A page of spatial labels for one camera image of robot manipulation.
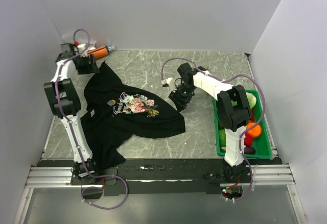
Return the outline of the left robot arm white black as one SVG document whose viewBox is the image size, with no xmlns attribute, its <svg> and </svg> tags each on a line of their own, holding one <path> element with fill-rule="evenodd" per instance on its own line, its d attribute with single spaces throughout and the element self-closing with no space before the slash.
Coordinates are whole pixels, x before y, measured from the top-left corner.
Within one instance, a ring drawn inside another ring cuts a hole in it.
<svg viewBox="0 0 327 224">
<path fill-rule="evenodd" d="M 74 155 L 71 169 L 74 179 L 83 183 L 96 184 L 101 178 L 93 153 L 89 148 L 82 129 L 81 102 L 71 76 L 98 72 L 93 56 L 88 56 L 86 43 L 65 43 L 56 59 L 56 71 L 50 82 L 43 85 L 51 112 L 63 124 Z"/>
</svg>

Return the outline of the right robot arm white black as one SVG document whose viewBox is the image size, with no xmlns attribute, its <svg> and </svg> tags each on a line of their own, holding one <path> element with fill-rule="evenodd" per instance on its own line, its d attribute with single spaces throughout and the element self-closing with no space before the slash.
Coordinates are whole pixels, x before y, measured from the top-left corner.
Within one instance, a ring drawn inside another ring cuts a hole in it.
<svg viewBox="0 0 327 224">
<path fill-rule="evenodd" d="M 199 88 L 216 100 L 216 114 L 220 126 L 225 130 L 226 166 L 223 176 L 228 182 L 235 182 L 245 170 L 244 138 L 251 117 L 251 108 L 243 86 L 233 86 L 218 80 L 203 67 L 192 68 L 188 63 L 177 69 L 181 84 L 175 85 L 174 78 L 161 79 L 163 86 L 171 89 L 169 98 L 177 111 L 186 109 L 194 90 Z"/>
</svg>

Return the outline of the black printed t-shirt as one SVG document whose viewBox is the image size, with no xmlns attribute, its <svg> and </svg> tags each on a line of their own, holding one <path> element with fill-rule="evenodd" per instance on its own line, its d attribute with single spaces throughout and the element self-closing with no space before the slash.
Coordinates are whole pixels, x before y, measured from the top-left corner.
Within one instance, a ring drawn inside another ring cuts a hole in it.
<svg viewBox="0 0 327 224">
<path fill-rule="evenodd" d="M 184 117 L 164 99 L 122 83 L 103 62 L 84 89 L 87 112 L 81 117 L 83 132 L 99 170 L 121 164 L 117 151 L 133 135 L 168 138 L 185 132 Z M 109 106 L 109 100 L 116 104 Z"/>
</svg>

